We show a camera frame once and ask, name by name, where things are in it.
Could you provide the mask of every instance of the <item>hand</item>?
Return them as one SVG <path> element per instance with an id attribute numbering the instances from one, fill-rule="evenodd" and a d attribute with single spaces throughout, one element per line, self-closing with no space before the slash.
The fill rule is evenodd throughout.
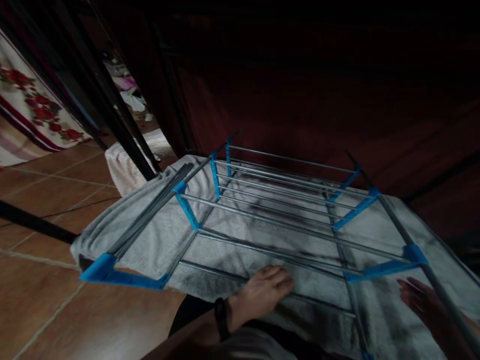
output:
<path id="1" fill-rule="evenodd" d="M 413 277 L 407 281 L 397 280 L 400 298 L 430 330 L 436 343 L 448 359 L 474 359 L 475 356 L 463 339 L 457 326 L 438 297 L 437 293 Z M 467 324 L 480 339 L 479 327 L 462 314 Z"/>
<path id="2" fill-rule="evenodd" d="M 280 266 L 268 265 L 257 272 L 245 287 L 228 297 L 228 330 L 233 333 L 247 321 L 271 313 L 294 288 L 289 273 Z"/>

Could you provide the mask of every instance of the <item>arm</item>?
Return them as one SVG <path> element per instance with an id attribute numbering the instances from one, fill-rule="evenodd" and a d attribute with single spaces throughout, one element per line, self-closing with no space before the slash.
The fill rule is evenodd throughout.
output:
<path id="1" fill-rule="evenodd" d="M 408 282 L 397 280 L 400 284 L 400 298 L 430 330 L 433 339 L 445 356 L 450 360 L 474 360 L 475 355 L 450 319 L 435 291 L 413 277 L 409 277 L 407 280 Z M 465 314 L 463 317 L 480 339 L 479 326 Z"/>
<path id="2" fill-rule="evenodd" d="M 226 300 L 228 331 L 232 334 L 246 322 L 272 312 L 293 287 L 294 281 L 280 266 L 261 269 L 242 290 Z M 219 343 L 215 314 L 210 310 L 161 343 L 143 360 L 201 358 Z"/>

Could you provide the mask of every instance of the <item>dark red wall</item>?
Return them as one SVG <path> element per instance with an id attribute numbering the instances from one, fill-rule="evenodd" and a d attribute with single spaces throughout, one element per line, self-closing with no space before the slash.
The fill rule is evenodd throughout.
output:
<path id="1" fill-rule="evenodd" d="M 130 16 L 135 24 L 125 25 L 129 11 L 122 6 L 104 8 L 102 15 L 145 98 L 156 100 L 155 115 L 174 130 L 165 133 L 181 156 L 186 150 L 178 119 L 159 90 L 165 79 L 156 67 L 158 55 L 145 52 L 152 49 L 152 36 L 139 31 L 146 17 L 136 13 Z M 344 154 L 348 149 L 382 192 L 402 198 L 479 148 L 476 32 L 421 19 L 313 23 L 176 15 L 157 20 L 165 42 L 182 53 L 172 65 L 185 125 L 200 155 L 240 128 L 234 142 L 240 146 L 340 167 L 351 166 Z M 472 212 L 449 216 L 450 205 L 466 207 L 466 197 L 480 193 L 478 175 L 471 169 L 412 206 L 441 236 L 471 230 L 477 227 Z M 356 186 L 365 184 L 360 180 Z"/>

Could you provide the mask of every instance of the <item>red flower pattern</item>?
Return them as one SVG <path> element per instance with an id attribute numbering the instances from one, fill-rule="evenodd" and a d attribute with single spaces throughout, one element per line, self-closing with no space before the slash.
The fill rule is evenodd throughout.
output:
<path id="1" fill-rule="evenodd" d="M 35 101 L 39 104 L 42 104 L 42 105 L 48 105 L 48 104 L 51 103 L 50 99 L 48 97 L 43 96 L 43 95 L 35 96 Z"/>
<path id="2" fill-rule="evenodd" d="M 32 124 L 38 127 L 45 127 L 47 125 L 50 131 L 57 133 L 63 140 L 70 140 L 78 143 L 89 140 L 84 139 L 84 134 L 82 132 L 78 132 L 75 129 L 64 129 L 62 127 L 59 123 L 60 118 L 58 117 L 59 111 L 62 110 L 62 107 L 56 102 L 51 101 L 47 96 L 39 93 L 34 85 L 35 80 L 36 79 L 27 77 L 18 70 L 5 69 L 0 64 L 0 81 L 8 84 L 14 83 L 23 91 L 25 103 L 35 113 L 36 118 L 31 120 Z"/>
<path id="3" fill-rule="evenodd" d="M 65 131 L 65 134 L 68 136 L 70 140 L 78 140 L 81 137 L 81 134 L 74 129 L 68 129 Z"/>
<path id="4" fill-rule="evenodd" d="M 55 117 L 54 113 L 46 107 L 39 107 L 33 110 L 35 115 L 43 120 L 51 120 Z"/>
<path id="5" fill-rule="evenodd" d="M 48 128 L 55 133 L 58 133 L 60 130 L 62 130 L 62 127 L 54 122 L 51 122 L 50 125 L 48 125 Z"/>

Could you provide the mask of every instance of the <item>tiled floor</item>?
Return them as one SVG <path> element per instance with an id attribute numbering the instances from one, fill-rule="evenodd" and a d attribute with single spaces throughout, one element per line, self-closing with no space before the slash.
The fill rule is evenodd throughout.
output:
<path id="1" fill-rule="evenodd" d="M 161 167 L 172 163 L 165 159 Z M 80 233 L 119 197 L 85 143 L 0 172 L 0 199 Z M 139 359 L 168 335 L 184 294 L 82 283 L 69 246 L 0 219 L 0 359 Z"/>

